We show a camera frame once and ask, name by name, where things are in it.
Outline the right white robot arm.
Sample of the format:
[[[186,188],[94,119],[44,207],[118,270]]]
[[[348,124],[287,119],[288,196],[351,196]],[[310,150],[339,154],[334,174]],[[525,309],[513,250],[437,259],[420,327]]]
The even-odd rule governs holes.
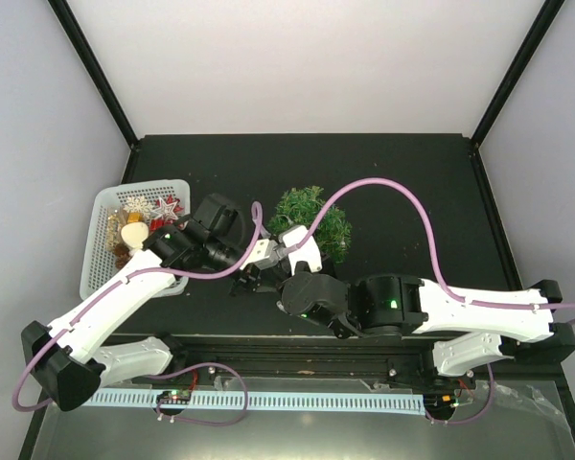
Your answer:
[[[350,285],[301,271],[279,292],[280,310],[339,339],[454,333],[416,363],[419,380],[428,386],[504,359],[561,363],[575,351],[572,326],[553,319],[561,297],[558,284],[548,280],[517,291],[459,288],[450,296],[438,283],[412,276],[378,275]]]

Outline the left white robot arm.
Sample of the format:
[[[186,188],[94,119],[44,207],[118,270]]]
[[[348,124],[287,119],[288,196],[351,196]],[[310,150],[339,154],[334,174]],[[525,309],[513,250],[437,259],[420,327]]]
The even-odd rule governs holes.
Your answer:
[[[247,267],[262,234],[263,207],[258,201],[251,206],[254,233],[244,249],[222,240],[237,215],[223,196],[206,196],[193,215],[156,229],[133,247],[126,265],[77,307],[47,325],[29,323],[21,333],[26,367],[16,386],[33,377],[49,403],[71,411],[121,380],[180,380],[187,360],[169,340],[152,336],[110,347],[104,342],[176,279],[211,281]]]

